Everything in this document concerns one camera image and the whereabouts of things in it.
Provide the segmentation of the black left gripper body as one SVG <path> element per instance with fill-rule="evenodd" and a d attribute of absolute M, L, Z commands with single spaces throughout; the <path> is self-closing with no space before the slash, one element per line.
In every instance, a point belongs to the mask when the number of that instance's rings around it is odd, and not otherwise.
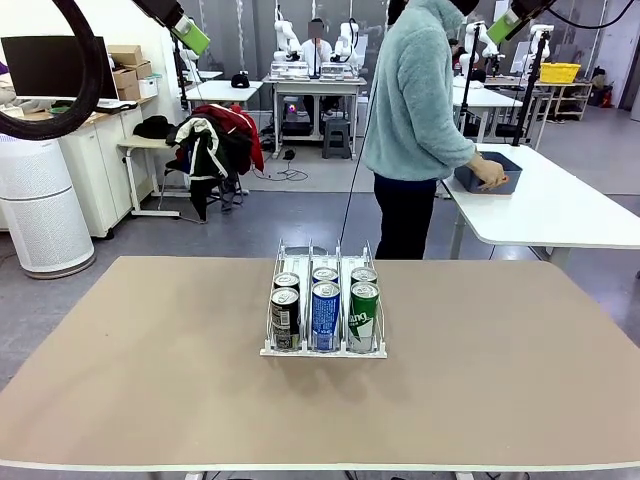
<path fill-rule="evenodd" d="M 165 28 L 174 28 L 183 17 L 178 0 L 132 0 L 149 18 Z"/>

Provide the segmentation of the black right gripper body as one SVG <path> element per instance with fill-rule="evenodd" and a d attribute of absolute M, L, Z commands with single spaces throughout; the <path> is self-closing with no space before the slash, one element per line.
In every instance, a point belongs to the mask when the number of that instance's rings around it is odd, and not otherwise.
<path fill-rule="evenodd" d="M 506 38 L 513 38 L 529 22 L 548 10 L 555 0 L 511 0 L 506 12 Z"/>

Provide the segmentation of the blue plastic bin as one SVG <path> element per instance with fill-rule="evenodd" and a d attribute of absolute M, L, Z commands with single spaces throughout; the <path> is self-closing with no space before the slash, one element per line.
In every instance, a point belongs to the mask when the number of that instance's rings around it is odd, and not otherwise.
<path fill-rule="evenodd" d="M 511 161 L 502 153 L 496 151 L 481 151 L 480 154 L 490 161 L 494 161 L 503 167 L 507 182 L 494 189 L 485 189 L 483 182 L 467 166 L 461 166 L 454 170 L 454 177 L 460 185 L 471 194 L 511 195 L 514 193 L 522 168 Z"/>

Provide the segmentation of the person right hand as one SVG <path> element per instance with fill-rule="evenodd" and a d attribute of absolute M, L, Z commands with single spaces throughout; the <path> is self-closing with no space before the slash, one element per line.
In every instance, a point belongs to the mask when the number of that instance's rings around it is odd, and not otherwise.
<path fill-rule="evenodd" d="M 479 152 L 475 152 L 467 166 L 479 179 L 482 190 L 493 190 L 509 181 L 501 164 L 485 159 Z"/>

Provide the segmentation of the white background table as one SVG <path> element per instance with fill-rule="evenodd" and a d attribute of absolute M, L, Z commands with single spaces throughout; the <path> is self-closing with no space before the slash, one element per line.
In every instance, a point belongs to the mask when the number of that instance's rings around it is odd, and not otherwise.
<path fill-rule="evenodd" d="M 459 131 L 477 143 L 501 143 L 500 124 L 516 119 L 523 103 L 514 98 L 481 88 L 465 92 L 464 87 L 453 88 L 454 122 Z"/>
<path fill-rule="evenodd" d="M 248 102 L 262 87 L 261 81 L 250 81 L 248 88 L 235 88 L 230 80 L 209 80 L 186 92 L 189 103 L 234 103 Z"/>

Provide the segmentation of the black tripod stand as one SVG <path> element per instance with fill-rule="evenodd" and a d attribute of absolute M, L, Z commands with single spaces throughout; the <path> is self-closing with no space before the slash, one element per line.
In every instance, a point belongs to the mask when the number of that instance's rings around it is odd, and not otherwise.
<path fill-rule="evenodd" d="M 473 43 L 471 44 L 470 47 L 465 45 L 465 51 L 466 51 L 466 54 L 468 55 L 468 60 L 466 62 L 467 67 L 466 67 L 465 85 L 464 85 L 463 98 L 460 106 L 460 113 L 459 113 L 459 120 L 458 120 L 459 131 L 461 133 L 464 133 L 466 123 L 467 123 L 466 116 L 468 113 L 468 95 L 470 90 L 473 66 L 475 64 L 476 48 L 479 42 L 481 23 L 475 22 L 472 24 L 472 26 L 473 26 Z"/>
<path fill-rule="evenodd" d="M 528 79 L 527 88 L 525 90 L 525 96 L 522 101 L 522 106 L 520 108 L 519 119 L 516 126 L 516 133 L 511 143 L 513 147 L 518 147 L 520 144 L 520 140 L 523 137 L 524 124 L 528 116 L 528 111 L 529 111 L 529 107 L 530 107 L 532 96 L 533 96 L 533 90 L 534 90 L 537 78 L 539 76 L 540 66 L 542 64 L 543 59 L 547 57 L 547 54 L 545 54 L 545 51 L 547 50 L 547 43 L 550 38 L 549 29 L 544 25 L 534 26 L 532 28 L 532 32 L 533 32 L 533 40 L 536 40 L 537 44 L 536 44 L 535 54 L 533 57 L 533 62 L 530 64 L 530 69 L 527 76 L 527 79 Z"/>

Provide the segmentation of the red jacket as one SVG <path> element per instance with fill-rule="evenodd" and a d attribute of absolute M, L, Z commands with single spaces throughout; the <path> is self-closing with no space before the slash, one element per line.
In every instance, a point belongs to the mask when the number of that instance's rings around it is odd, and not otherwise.
<path fill-rule="evenodd" d="M 192 113 L 212 116 L 228 133 L 236 129 L 247 135 L 251 140 L 249 158 L 255 168 L 260 172 L 264 171 L 264 158 L 258 128 L 251 116 L 239 105 L 225 107 L 219 104 L 206 104 L 196 107 Z"/>

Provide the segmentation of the person light green fleece torso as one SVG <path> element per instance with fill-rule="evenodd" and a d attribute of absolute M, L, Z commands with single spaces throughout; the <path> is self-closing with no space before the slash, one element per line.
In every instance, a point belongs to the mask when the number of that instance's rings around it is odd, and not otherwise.
<path fill-rule="evenodd" d="M 444 179 L 453 170 L 430 144 L 454 121 L 448 35 L 465 17 L 449 0 L 409 0 L 387 31 L 376 63 L 363 146 L 372 172 L 401 181 Z"/>

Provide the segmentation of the small rolling side table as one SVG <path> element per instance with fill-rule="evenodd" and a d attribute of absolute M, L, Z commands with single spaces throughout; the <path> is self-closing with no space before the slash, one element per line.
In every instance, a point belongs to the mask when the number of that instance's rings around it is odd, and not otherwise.
<path fill-rule="evenodd" d="M 158 205 L 155 210 L 147 210 L 141 208 L 141 199 L 139 198 L 137 193 L 137 184 L 133 171 L 133 153 L 136 150 L 140 150 L 143 152 L 147 176 L 151 179 L 152 191 L 150 195 L 156 198 L 163 199 L 163 193 L 161 192 L 158 184 L 155 162 L 153 161 L 152 156 L 149 154 L 149 151 L 170 150 L 171 147 L 168 146 L 162 139 L 148 139 L 137 135 L 131 135 L 130 137 L 124 138 L 118 143 L 118 147 L 124 151 L 123 162 L 128 174 L 130 196 L 132 202 L 131 215 L 133 217 L 180 219 L 181 213 L 179 211 L 163 210 L 161 208 L 161 205 Z"/>

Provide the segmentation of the seated person white shirt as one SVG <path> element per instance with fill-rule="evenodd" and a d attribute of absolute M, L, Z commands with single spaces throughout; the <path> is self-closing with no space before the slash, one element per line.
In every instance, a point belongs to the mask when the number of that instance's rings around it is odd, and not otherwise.
<path fill-rule="evenodd" d="M 332 54 L 331 45 L 324 39 L 324 22 L 314 18 L 308 23 L 308 39 L 301 44 L 304 59 L 311 75 L 316 75 L 323 63 L 329 62 Z"/>

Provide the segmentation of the grey background work table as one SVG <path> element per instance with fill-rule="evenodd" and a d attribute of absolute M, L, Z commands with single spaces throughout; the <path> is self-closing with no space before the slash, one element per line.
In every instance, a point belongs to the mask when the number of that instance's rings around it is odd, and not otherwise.
<path fill-rule="evenodd" d="M 351 110 L 349 113 L 349 122 L 351 127 L 351 154 L 352 158 L 355 159 L 357 156 L 356 152 L 356 129 L 358 125 L 358 98 L 359 93 L 362 88 L 367 85 L 367 82 L 364 78 L 358 78 L 357 80 L 346 80 L 346 81 L 336 81 L 336 80 L 321 80 L 321 79 L 310 79 L 310 80 L 286 80 L 286 79 L 273 79 L 270 76 L 265 76 L 262 79 L 264 85 L 269 85 L 271 87 L 273 97 L 273 121 L 274 121 L 274 154 L 278 155 L 280 153 L 282 142 L 284 140 L 291 141 L 315 141 L 319 142 L 324 139 L 324 137 L 320 134 L 320 104 L 319 100 L 321 97 L 325 96 L 338 96 L 343 98 L 351 99 Z M 304 97 L 305 95 L 311 95 L 314 97 L 314 129 L 312 134 L 308 137 L 303 136 L 284 136 L 281 131 L 281 117 L 282 117 L 282 108 L 280 97 L 281 96 L 300 96 Z"/>

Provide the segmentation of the black computer monitor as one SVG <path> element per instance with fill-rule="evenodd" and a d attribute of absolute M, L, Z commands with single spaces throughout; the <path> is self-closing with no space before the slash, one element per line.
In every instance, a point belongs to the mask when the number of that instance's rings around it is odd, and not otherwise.
<path fill-rule="evenodd" d="M 15 36 L 0 39 L 15 93 L 27 99 L 75 99 L 83 65 L 73 36 Z"/>

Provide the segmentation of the black computer tower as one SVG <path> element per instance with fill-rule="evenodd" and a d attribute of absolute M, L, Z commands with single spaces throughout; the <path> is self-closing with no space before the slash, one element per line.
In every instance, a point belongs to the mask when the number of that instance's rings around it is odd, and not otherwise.
<path fill-rule="evenodd" d="M 285 136 L 308 136 L 312 124 L 304 101 L 299 96 L 282 97 L 281 131 Z"/>

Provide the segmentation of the grey plastic stool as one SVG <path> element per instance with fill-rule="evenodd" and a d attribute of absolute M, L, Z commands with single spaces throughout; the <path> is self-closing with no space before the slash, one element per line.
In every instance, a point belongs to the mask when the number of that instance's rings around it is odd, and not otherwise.
<path fill-rule="evenodd" d="M 325 123 L 322 157 L 329 159 L 352 157 L 350 146 L 350 122 L 345 119 L 331 119 Z"/>

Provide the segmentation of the large white side table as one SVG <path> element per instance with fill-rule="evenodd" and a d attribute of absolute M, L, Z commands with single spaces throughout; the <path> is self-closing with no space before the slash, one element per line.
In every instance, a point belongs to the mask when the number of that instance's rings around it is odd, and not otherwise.
<path fill-rule="evenodd" d="M 472 194 L 457 179 L 443 181 L 458 215 L 450 258 L 464 230 L 494 246 L 523 246 L 563 268 L 573 249 L 640 250 L 640 217 L 527 146 L 480 144 L 523 169 L 512 195 Z"/>

